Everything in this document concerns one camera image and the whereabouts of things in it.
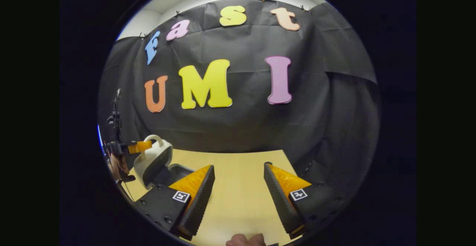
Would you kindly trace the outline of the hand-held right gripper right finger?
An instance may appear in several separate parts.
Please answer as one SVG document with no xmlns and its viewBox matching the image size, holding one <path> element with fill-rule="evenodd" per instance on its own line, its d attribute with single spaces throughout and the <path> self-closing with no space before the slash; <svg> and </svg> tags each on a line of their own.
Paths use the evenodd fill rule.
<svg viewBox="0 0 476 246">
<path fill-rule="evenodd" d="M 322 229 L 345 203 L 327 183 L 311 184 L 270 162 L 264 163 L 264 180 L 290 239 Z"/>
</svg>

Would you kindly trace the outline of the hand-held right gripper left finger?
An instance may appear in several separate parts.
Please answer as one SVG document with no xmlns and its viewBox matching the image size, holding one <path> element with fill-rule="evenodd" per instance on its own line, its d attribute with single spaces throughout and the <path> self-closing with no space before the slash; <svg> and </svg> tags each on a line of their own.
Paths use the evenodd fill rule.
<svg viewBox="0 0 476 246">
<path fill-rule="evenodd" d="M 171 185 L 155 184 L 135 205 L 165 231 L 191 241 L 201 225 L 214 181 L 214 165 L 207 165 Z"/>
</svg>

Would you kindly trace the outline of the white suitcase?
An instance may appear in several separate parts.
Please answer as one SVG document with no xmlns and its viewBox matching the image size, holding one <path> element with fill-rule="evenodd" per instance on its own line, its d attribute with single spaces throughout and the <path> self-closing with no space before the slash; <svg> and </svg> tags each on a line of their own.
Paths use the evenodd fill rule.
<svg viewBox="0 0 476 246">
<path fill-rule="evenodd" d="M 136 178 L 146 190 L 158 185 L 172 185 L 195 172 L 181 164 L 172 164 L 173 146 L 158 135 L 149 135 L 143 142 L 151 142 L 151 148 L 141 151 L 133 168 Z"/>
</svg>

